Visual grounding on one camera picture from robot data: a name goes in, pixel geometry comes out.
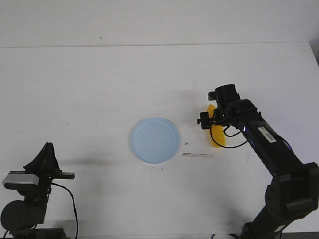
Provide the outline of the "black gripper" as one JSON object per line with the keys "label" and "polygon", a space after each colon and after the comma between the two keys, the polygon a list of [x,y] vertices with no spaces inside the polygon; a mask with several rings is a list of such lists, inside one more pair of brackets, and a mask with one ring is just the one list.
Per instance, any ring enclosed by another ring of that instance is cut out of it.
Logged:
{"label": "black gripper", "polygon": [[[230,124],[233,113],[231,112],[230,103],[241,100],[234,84],[220,86],[215,91],[208,93],[209,101],[217,102],[217,109],[214,111],[214,117],[217,124]],[[211,129],[212,117],[209,112],[201,112],[197,124],[202,129]]]}
{"label": "black gripper", "polygon": [[39,183],[37,186],[26,186],[24,188],[15,190],[20,195],[24,196],[23,200],[14,200],[9,203],[30,204],[36,207],[45,207],[48,203],[49,195],[51,193],[51,185],[54,179],[66,179],[72,180],[75,178],[75,173],[70,172],[61,172],[59,164],[56,159],[54,146],[52,142],[47,142],[39,154],[27,165],[23,166],[23,169],[26,171],[45,171],[49,169],[49,164],[47,162],[48,153],[50,155],[50,170],[53,174],[50,173],[28,173],[23,171],[10,171],[9,173],[15,174],[33,174],[39,177]]}

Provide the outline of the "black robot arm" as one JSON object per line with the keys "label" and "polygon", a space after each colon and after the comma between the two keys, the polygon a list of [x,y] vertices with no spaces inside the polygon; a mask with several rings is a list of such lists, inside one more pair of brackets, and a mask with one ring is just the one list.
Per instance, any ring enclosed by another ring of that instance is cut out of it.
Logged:
{"label": "black robot arm", "polygon": [[246,223],[240,239],[274,239],[293,221],[303,219],[319,207],[319,166],[303,164],[285,139],[263,119],[248,99],[241,99],[233,84],[208,93],[217,108],[210,115],[201,112],[198,124],[211,130],[220,125],[240,130],[247,143],[272,175],[265,192],[265,206],[257,217]]}
{"label": "black robot arm", "polygon": [[53,180],[74,178],[74,173],[60,169],[53,143],[47,142],[22,171],[10,171],[3,180],[3,186],[17,191],[23,200],[14,200],[4,207],[0,215],[2,227],[14,239],[65,239],[63,228],[37,226],[44,223]]}

